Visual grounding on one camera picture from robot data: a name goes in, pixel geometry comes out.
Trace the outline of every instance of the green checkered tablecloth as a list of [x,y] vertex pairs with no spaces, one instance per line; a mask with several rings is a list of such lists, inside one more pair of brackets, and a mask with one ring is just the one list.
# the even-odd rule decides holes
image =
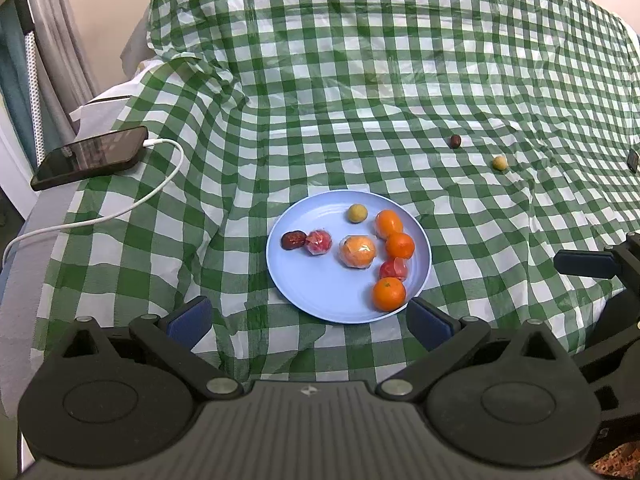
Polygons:
[[[195,350],[238,380],[388,376],[423,352],[403,314],[328,325],[267,271],[275,219],[329,189],[418,219],[434,261],[422,296],[452,316],[545,319],[575,350],[620,290],[552,265],[640,229],[625,165],[640,59],[590,1],[152,0],[149,29],[166,63],[116,126],[177,139],[188,161],[126,216],[58,236],[34,353],[79,314],[123,325],[204,294],[214,323]],[[66,220],[142,197],[177,159],[157,146],[131,173],[83,182]]]

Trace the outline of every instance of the phone screen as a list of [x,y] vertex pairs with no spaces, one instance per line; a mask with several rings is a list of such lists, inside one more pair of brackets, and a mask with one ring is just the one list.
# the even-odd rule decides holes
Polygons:
[[132,128],[80,140],[49,152],[38,167],[39,181],[131,160],[146,139],[146,128]]

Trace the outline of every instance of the white charging cable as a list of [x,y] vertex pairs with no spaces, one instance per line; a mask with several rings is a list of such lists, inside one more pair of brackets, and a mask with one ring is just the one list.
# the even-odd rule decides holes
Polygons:
[[100,216],[99,218],[93,218],[91,220],[85,220],[83,222],[73,222],[71,224],[54,225],[52,227],[45,227],[43,229],[36,229],[35,231],[31,231],[29,233],[25,233],[23,235],[20,235],[17,238],[14,238],[13,240],[11,240],[9,242],[9,244],[7,245],[7,247],[5,247],[4,253],[2,254],[2,266],[4,267],[4,264],[6,263],[6,259],[7,259],[7,256],[9,255],[9,250],[11,250],[11,247],[13,247],[18,242],[24,240],[25,238],[31,238],[32,236],[41,235],[41,234],[44,234],[44,233],[50,233],[52,231],[62,231],[64,229],[71,229],[73,227],[85,227],[87,225],[96,225],[96,224],[99,224],[101,222],[106,222],[107,220],[113,220],[114,218],[117,218],[118,216],[122,216],[122,215],[124,215],[124,213],[128,213],[132,209],[137,208],[140,204],[145,203],[151,197],[156,195],[164,186],[166,186],[169,183],[169,181],[175,176],[175,174],[178,173],[178,171],[180,170],[180,166],[182,165],[182,162],[184,161],[184,150],[183,150],[182,146],[178,142],[176,142],[175,140],[171,140],[171,139],[150,139],[150,140],[145,140],[145,142],[143,142],[142,145],[145,148],[150,148],[151,146],[155,146],[156,144],[162,144],[163,142],[167,142],[169,144],[174,145],[176,148],[178,148],[178,151],[180,152],[180,161],[178,161],[178,164],[173,169],[173,171],[171,173],[169,173],[167,178],[162,181],[162,184],[160,184],[158,187],[156,187],[153,191],[151,191],[150,193],[148,193],[145,196],[143,196],[140,200],[135,201],[133,204],[131,204],[126,209],[123,209],[122,211],[118,211],[117,213],[114,213],[114,214],[111,214],[111,215],[108,215],[108,216]]

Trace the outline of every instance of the orange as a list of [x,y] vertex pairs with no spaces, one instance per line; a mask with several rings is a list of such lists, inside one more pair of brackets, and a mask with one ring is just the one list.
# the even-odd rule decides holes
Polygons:
[[406,233],[391,233],[386,239],[386,254],[390,258],[408,260],[414,255],[414,240]]
[[373,286],[372,296],[378,309],[391,312],[404,304],[406,291],[397,278],[382,278]]
[[376,216],[376,233],[386,240],[391,233],[402,232],[402,220],[391,209],[384,209]]
[[340,259],[349,267],[366,269],[376,257],[376,245],[368,236],[347,236],[340,242]]

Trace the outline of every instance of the small yellow fruit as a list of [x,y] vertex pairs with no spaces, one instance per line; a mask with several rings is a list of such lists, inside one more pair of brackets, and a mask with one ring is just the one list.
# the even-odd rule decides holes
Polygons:
[[354,224],[364,222],[367,219],[367,215],[369,215],[369,211],[362,204],[353,204],[347,211],[349,222]]
[[498,155],[494,158],[494,170],[504,171],[509,167],[507,158],[504,155]]

